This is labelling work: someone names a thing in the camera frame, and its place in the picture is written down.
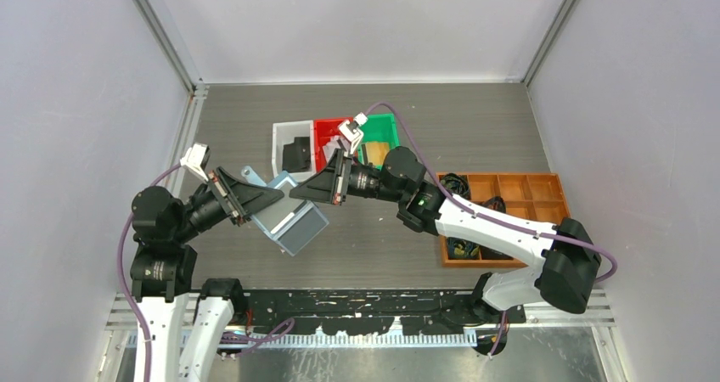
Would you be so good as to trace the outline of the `blue leather card holder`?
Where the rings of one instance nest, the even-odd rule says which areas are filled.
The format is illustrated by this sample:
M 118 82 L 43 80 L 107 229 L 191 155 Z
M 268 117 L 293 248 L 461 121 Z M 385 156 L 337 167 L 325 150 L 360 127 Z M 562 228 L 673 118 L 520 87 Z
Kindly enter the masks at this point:
M 251 166 L 244 166 L 241 170 L 241 177 L 247 183 L 275 188 L 284 192 L 284 197 L 279 202 L 251 216 L 251 220 L 284 253 L 287 252 L 280 246 L 278 238 L 284 232 L 286 226 L 298 216 L 302 216 L 309 211 L 317 211 L 323 214 L 315 203 L 308 200 L 292 199 L 289 196 L 290 190 L 297 186 L 298 182 L 287 172 L 281 173 L 272 181 L 265 183 Z

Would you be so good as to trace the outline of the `grey card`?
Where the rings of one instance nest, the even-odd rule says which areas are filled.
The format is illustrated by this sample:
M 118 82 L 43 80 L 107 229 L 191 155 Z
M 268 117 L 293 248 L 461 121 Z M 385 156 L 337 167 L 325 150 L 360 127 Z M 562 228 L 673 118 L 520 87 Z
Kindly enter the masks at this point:
M 309 211 L 290 222 L 279 236 L 280 246 L 290 255 L 297 255 L 328 225 L 327 218 L 317 212 Z

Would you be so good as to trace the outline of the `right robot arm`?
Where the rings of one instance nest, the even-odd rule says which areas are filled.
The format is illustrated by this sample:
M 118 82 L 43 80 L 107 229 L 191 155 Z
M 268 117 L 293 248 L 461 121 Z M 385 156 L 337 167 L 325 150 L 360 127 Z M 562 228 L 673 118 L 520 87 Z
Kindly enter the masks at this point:
M 586 311 L 602 262 L 582 224 L 536 222 L 450 194 L 406 147 L 391 149 L 380 169 L 358 165 L 336 150 L 318 173 L 290 191 L 294 199 L 341 205 L 348 196 L 395 203 L 397 218 L 416 233 L 470 241 L 524 263 L 486 273 L 471 301 L 474 317 L 492 323 L 513 306 L 544 301 L 571 314 Z

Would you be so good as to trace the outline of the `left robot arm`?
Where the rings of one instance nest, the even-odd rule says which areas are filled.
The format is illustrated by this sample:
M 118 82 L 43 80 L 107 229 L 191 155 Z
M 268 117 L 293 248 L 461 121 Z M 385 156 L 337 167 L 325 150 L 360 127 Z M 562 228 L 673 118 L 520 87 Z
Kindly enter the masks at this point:
M 249 303 L 237 278 L 206 280 L 190 336 L 181 341 L 198 258 L 190 241 L 223 221 L 241 226 L 283 197 L 221 167 L 187 200 L 156 184 L 134 197 L 130 224 L 138 249 L 125 294 L 138 321 L 137 381 L 208 379 L 226 327 L 247 319 Z

